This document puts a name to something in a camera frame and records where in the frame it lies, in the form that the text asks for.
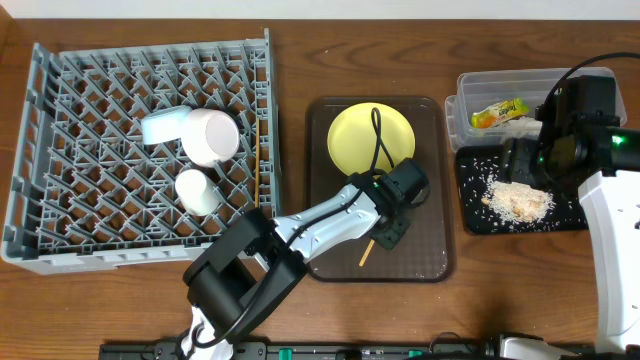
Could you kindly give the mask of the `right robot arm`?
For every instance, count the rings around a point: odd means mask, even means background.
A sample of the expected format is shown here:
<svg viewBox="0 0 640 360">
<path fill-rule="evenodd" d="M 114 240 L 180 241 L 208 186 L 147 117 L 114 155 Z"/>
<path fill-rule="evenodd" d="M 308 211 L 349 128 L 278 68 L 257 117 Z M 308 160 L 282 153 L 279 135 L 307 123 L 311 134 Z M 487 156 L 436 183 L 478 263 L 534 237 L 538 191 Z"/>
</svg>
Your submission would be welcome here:
<svg viewBox="0 0 640 360">
<path fill-rule="evenodd" d="M 639 133 L 622 127 L 611 77 L 563 76 L 538 108 L 537 139 L 509 139 L 499 177 L 577 196 L 598 295 L 596 358 L 639 356 Z"/>
</svg>

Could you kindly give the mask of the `yellow plate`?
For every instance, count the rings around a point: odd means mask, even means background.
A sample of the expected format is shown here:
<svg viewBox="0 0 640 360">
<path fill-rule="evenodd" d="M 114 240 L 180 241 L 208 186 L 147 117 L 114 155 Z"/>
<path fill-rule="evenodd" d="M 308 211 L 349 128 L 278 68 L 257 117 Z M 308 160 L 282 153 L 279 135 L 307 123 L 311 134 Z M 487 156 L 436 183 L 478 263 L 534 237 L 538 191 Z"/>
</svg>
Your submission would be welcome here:
<svg viewBox="0 0 640 360">
<path fill-rule="evenodd" d="M 398 165 L 414 155 L 416 141 L 409 121 L 398 110 L 374 102 L 352 105 L 331 123 L 327 137 L 330 157 L 345 175 L 364 173 L 370 169 L 376 147 L 376 134 L 371 113 L 381 115 L 381 140 L 391 159 Z"/>
</svg>

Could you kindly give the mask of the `rice and food scraps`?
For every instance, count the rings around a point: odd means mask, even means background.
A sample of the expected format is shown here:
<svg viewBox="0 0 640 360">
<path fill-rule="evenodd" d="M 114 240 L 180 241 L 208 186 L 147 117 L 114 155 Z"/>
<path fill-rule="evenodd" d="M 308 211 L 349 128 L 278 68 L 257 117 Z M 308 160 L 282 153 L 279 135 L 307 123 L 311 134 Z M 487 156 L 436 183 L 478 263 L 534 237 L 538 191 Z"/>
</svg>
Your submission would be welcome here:
<svg viewBox="0 0 640 360">
<path fill-rule="evenodd" d="M 528 185 L 505 183 L 497 176 L 489 182 L 490 198 L 482 198 L 499 215 L 507 220 L 533 222 L 545 216 L 550 209 L 552 197 L 549 192 L 536 190 Z"/>
</svg>

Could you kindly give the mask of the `clear plastic wrapper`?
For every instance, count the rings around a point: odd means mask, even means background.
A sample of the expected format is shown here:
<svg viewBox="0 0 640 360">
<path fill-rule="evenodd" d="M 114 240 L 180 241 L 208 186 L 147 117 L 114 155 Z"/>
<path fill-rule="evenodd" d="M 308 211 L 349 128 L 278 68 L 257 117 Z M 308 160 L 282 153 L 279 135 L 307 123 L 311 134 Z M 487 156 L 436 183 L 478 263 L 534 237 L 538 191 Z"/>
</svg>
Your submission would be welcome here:
<svg viewBox="0 0 640 360">
<path fill-rule="evenodd" d="M 503 137 L 509 138 L 527 138 L 536 140 L 539 136 L 542 123 L 530 117 L 520 117 L 518 119 L 508 120 L 498 128 L 504 132 Z"/>
</svg>

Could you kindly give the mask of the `light blue bowl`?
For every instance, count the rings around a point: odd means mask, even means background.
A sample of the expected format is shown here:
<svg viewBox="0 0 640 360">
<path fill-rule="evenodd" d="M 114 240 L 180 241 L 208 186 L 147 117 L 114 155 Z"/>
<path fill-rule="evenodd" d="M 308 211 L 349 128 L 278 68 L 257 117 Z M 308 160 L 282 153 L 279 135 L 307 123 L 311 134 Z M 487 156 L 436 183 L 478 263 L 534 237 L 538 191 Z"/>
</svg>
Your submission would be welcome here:
<svg viewBox="0 0 640 360">
<path fill-rule="evenodd" d="M 192 108 L 186 105 L 158 110 L 140 121 L 142 143 L 155 145 L 179 139 Z"/>
</svg>

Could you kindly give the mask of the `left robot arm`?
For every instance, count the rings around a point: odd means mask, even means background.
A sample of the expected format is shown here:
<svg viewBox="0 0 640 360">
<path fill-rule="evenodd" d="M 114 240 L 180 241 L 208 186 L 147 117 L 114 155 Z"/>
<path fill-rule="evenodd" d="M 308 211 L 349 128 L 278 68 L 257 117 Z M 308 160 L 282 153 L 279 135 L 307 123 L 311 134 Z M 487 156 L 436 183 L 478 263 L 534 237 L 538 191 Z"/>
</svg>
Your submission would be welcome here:
<svg viewBox="0 0 640 360">
<path fill-rule="evenodd" d="M 406 211 L 429 194 L 427 176 L 406 158 L 388 172 L 350 175 L 335 196 L 298 214 L 242 215 L 183 275 L 193 319 L 182 358 L 230 358 L 233 344 L 282 303 L 311 260 L 362 237 L 393 249 L 409 228 Z"/>
</svg>

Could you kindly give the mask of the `wooden chopstick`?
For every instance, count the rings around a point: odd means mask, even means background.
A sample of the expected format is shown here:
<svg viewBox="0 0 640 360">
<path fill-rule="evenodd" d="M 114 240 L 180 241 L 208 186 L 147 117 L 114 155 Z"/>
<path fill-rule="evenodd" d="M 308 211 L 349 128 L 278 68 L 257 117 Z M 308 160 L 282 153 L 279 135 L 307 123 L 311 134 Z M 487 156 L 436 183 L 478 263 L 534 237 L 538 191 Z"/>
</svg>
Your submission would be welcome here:
<svg viewBox="0 0 640 360">
<path fill-rule="evenodd" d="M 369 241 L 367 247 L 365 248 L 365 250 L 364 250 L 364 252 L 363 252 L 363 254 L 362 254 L 361 258 L 360 258 L 360 261 L 358 263 L 359 267 L 363 267 L 366 264 L 366 261 L 367 261 L 369 255 L 370 255 L 372 249 L 374 248 L 375 244 L 376 244 L 376 242 L 373 239 L 370 239 L 370 241 Z"/>
<path fill-rule="evenodd" d="M 260 119 L 255 121 L 255 186 L 254 186 L 254 203 L 256 209 L 260 208 L 260 152 L 261 152 L 261 135 L 260 135 Z"/>
</svg>

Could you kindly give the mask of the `white cup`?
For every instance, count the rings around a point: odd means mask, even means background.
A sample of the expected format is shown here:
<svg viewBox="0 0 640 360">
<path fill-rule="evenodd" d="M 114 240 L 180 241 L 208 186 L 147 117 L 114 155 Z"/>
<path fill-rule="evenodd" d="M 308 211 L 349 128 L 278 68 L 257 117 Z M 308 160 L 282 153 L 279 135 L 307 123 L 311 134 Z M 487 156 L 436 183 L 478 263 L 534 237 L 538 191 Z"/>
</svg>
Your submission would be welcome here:
<svg viewBox="0 0 640 360">
<path fill-rule="evenodd" d="M 194 216 L 211 214 L 221 204 L 214 182 L 197 169 L 181 172 L 176 178 L 175 190 L 184 209 Z"/>
</svg>

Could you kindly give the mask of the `green snack wrapper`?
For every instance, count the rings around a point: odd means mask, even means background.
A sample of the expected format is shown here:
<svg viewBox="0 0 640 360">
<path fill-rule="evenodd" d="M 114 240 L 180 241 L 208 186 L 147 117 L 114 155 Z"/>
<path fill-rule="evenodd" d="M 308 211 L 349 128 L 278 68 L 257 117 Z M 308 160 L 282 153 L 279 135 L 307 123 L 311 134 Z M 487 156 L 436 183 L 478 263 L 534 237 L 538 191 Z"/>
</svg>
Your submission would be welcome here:
<svg viewBox="0 0 640 360">
<path fill-rule="evenodd" d="M 471 125 L 474 128 L 486 129 L 524 116 L 528 112 L 529 106 L 522 98 L 505 100 L 474 113 L 471 118 Z"/>
</svg>

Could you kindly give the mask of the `pink bowl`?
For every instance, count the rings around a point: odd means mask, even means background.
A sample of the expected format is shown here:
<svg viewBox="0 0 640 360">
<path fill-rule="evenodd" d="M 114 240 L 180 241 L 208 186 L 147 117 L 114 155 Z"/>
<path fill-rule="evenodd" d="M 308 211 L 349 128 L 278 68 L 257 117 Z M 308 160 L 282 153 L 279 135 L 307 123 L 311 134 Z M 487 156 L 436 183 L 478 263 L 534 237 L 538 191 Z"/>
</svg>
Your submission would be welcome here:
<svg viewBox="0 0 640 360">
<path fill-rule="evenodd" d="M 211 168 L 237 153 L 240 133 L 236 122 L 227 113 L 196 109 L 187 115 L 183 123 L 181 142 L 193 163 Z"/>
</svg>

